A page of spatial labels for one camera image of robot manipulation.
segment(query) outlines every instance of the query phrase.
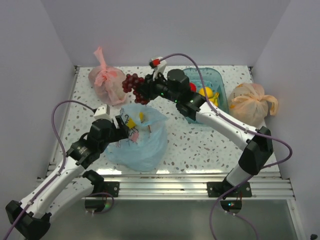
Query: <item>pink plastic bag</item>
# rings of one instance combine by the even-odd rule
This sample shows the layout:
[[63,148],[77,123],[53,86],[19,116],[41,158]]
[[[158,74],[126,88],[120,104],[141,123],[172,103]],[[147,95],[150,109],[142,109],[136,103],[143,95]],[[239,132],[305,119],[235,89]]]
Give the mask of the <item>pink plastic bag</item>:
[[126,100],[126,93],[122,88],[122,82],[126,79],[125,74],[120,69],[106,64],[101,47],[98,47],[94,55],[100,62],[100,66],[89,73],[88,79],[96,95],[108,105],[123,103]]
[[229,113],[243,123],[258,128],[268,114],[267,102],[271,103],[270,115],[276,115],[279,104],[274,96],[265,95],[260,84],[243,83],[228,98]]

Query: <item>table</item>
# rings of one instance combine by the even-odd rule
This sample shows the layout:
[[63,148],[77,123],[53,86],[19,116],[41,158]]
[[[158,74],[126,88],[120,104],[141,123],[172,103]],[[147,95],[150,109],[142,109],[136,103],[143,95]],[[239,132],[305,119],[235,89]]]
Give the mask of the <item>table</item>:
[[[168,66],[164,75],[171,69],[185,69],[192,66]],[[220,72],[226,95],[229,96],[232,90],[241,83],[252,83],[252,78],[247,66],[201,66],[213,68]],[[152,72],[149,66],[125,66],[118,67],[125,74],[137,73],[145,76]],[[97,108],[101,106],[93,88],[91,87],[88,74],[91,67],[80,67],[77,76],[72,99],[86,103]],[[132,93],[128,94],[126,103],[133,102]],[[158,166],[151,172],[136,172],[124,165],[114,164],[108,161],[108,157],[102,154],[100,159],[94,162],[90,169],[101,175],[135,175],[135,174],[215,174],[228,173],[237,164],[242,151],[238,149],[229,139],[212,128],[201,124],[190,124],[182,116],[175,105],[161,97],[151,101],[149,105],[168,117],[166,122],[168,134],[168,147],[166,154]],[[111,116],[119,114],[120,107],[111,108]],[[81,105],[72,103],[70,105],[62,142],[68,149],[73,142],[88,132],[93,115]],[[55,154],[54,161],[62,159],[62,152]],[[276,161],[273,154],[267,164]],[[279,174],[278,166],[265,168],[261,172]]]

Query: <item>red grapes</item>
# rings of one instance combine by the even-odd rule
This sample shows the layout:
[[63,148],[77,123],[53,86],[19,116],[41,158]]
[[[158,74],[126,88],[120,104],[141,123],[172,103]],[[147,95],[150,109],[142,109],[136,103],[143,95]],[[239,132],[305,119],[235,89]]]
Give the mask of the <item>red grapes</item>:
[[125,80],[122,82],[122,88],[125,93],[130,93],[133,89],[133,95],[135,95],[134,102],[136,104],[146,105],[150,102],[142,96],[136,89],[145,81],[143,77],[139,77],[138,74],[127,74]]

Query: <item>plastic bin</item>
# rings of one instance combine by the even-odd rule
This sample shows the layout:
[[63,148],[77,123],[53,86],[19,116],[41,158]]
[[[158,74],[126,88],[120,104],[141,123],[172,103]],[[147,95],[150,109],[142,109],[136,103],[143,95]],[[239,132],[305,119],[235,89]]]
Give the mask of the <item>plastic bin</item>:
[[[199,69],[204,80],[204,85],[211,88],[213,93],[219,93],[218,108],[229,114],[228,101],[221,74],[210,67],[201,67]],[[197,69],[195,67],[189,67],[183,71],[189,77],[190,83],[193,83],[196,86],[198,92],[202,88],[202,83]],[[188,117],[186,119],[189,123],[199,124],[199,122],[193,121]]]

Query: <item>open plastic bag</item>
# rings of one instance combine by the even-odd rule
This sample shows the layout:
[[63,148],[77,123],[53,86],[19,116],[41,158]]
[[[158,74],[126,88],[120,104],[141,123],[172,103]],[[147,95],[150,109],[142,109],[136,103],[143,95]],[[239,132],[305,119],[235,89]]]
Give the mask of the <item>open plastic bag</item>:
[[237,86],[228,98],[229,114],[245,124],[259,127],[268,114],[268,103],[271,103],[270,115],[278,112],[278,100],[265,95],[260,84],[242,83]]
[[168,118],[150,106],[136,103],[124,105],[120,114],[125,124],[132,119],[136,126],[130,129],[129,139],[108,146],[107,158],[113,163],[126,165],[135,171],[153,170],[167,150]]
[[120,69],[106,64],[101,47],[98,47],[94,55],[99,60],[100,66],[95,67],[88,78],[96,95],[108,105],[123,103],[126,100],[122,88],[122,82],[126,79],[125,74]]

